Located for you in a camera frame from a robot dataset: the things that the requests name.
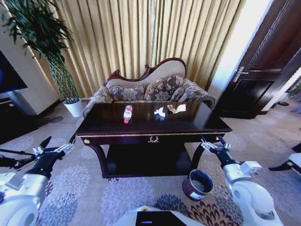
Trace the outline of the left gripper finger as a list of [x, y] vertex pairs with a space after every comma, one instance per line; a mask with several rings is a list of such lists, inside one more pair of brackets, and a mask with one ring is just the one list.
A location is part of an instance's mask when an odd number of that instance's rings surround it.
[[47, 145], [49, 144], [50, 140], [51, 140], [51, 136], [49, 136], [48, 138], [46, 138], [45, 140], [43, 140], [39, 146], [34, 147], [33, 148], [33, 152], [35, 155], [39, 155], [39, 154], [43, 154], [44, 153], [44, 149], [47, 147]]
[[68, 154], [71, 152], [71, 150], [75, 147], [75, 137], [71, 137], [69, 140], [69, 143], [62, 145], [61, 147], [54, 150], [54, 152], [61, 153], [64, 152], [65, 154]]

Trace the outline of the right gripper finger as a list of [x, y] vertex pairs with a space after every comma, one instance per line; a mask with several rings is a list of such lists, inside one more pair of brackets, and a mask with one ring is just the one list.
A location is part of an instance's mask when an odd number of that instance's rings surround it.
[[213, 149], [213, 146], [210, 142], [207, 142], [206, 139], [203, 137], [201, 138], [201, 146], [206, 149], [207, 151], [210, 151]]
[[218, 136], [218, 139], [219, 139], [220, 143], [223, 145], [223, 148], [224, 148], [224, 149], [228, 149], [228, 150], [229, 150], [229, 149], [231, 148], [231, 144], [227, 143], [227, 142], [223, 139], [223, 137]]

